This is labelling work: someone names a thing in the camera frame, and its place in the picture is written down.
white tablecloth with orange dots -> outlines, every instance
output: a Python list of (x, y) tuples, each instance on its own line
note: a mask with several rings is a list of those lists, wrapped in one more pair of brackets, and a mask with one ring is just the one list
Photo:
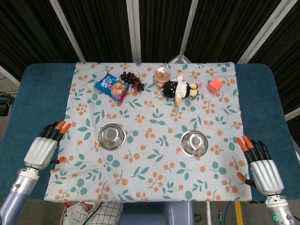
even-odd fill
[[(159, 67), (167, 67), (172, 79), (198, 83), (199, 95), (182, 100), (163, 96), (154, 84)], [(132, 72), (145, 91), (129, 89), (122, 104), (94, 88), (106, 73), (119, 77)], [(208, 83), (224, 84), (213, 95)], [(237, 177), (248, 177), (248, 165), (236, 137), (243, 135), (239, 92), (233, 63), (77, 63), (66, 108), (72, 127), (60, 143), (58, 157), (66, 160), (51, 171), (45, 200), (64, 201), (247, 201), (249, 186)], [(126, 130), (125, 144), (106, 151), (98, 133), (106, 124)], [(188, 157), (180, 138), (197, 129), (209, 141), (204, 156)]]

orange fingertip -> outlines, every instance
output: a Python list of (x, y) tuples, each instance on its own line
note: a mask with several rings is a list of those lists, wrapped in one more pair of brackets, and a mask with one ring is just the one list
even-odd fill
[(71, 124), (68, 123), (61, 131), (60, 133), (62, 133), (63, 135), (67, 132), (67, 130), (69, 130), (69, 128), (71, 127)]
[(237, 142), (239, 144), (239, 146), (242, 148), (242, 151), (245, 152), (245, 151), (248, 151), (247, 147), (245, 146), (244, 142), (238, 137), (237, 139)]
[(64, 126), (65, 123), (66, 123), (66, 122), (63, 120), (62, 122), (60, 122), (60, 123), (56, 126), (55, 129), (61, 130), (61, 129), (62, 129), (62, 126)]
[(244, 177), (244, 175), (241, 174), (240, 172), (238, 172), (237, 175), (238, 175), (238, 178), (239, 178), (243, 183), (245, 183), (245, 181), (247, 180), (247, 178)]
[(64, 160), (66, 159), (66, 157), (60, 157), (60, 158), (58, 158), (57, 160), (60, 162), (60, 163), (62, 163)]
[(254, 148), (253, 144), (251, 143), (251, 141), (249, 141), (249, 139), (247, 138), (246, 135), (243, 135), (242, 138), (244, 139), (247, 148), (249, 148), (249, 149), (253, 149)]

red grapes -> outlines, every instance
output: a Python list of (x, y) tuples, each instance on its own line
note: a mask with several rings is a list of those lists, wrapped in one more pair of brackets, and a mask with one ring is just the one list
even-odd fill
[(128, 84), (131, 84), (131, 88), (133, 88), (134, 90), (138, 92), (144, 91), (144, 84), (134, 73), (128, 72), (126, 74), (126, 72), (124, 71), (120, 76), (121, 80)]

plush toy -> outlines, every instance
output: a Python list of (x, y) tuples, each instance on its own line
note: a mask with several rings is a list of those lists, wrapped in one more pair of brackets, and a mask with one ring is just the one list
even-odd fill
[(196, 97), (198, 95), (198, 85), (196, 83), (190, 83), (183, 81), (183, 73), (180, 73), (178, 77), (172, 81), (168, 81), (164, 84), (163, 93), (168, 98), (175, 97), (176, 105), (180, 105), (181, 99), (188, 96)]

blue snack bag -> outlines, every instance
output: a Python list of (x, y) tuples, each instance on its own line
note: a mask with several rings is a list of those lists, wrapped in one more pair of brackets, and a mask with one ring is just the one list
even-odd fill
[(118, 78), (111, 74), (106, 74), (106, 76), (96, 83), (94, 87), (103, 91), (117, 102), (122, 103), (127, 94), (129, 84), (121, 82)]

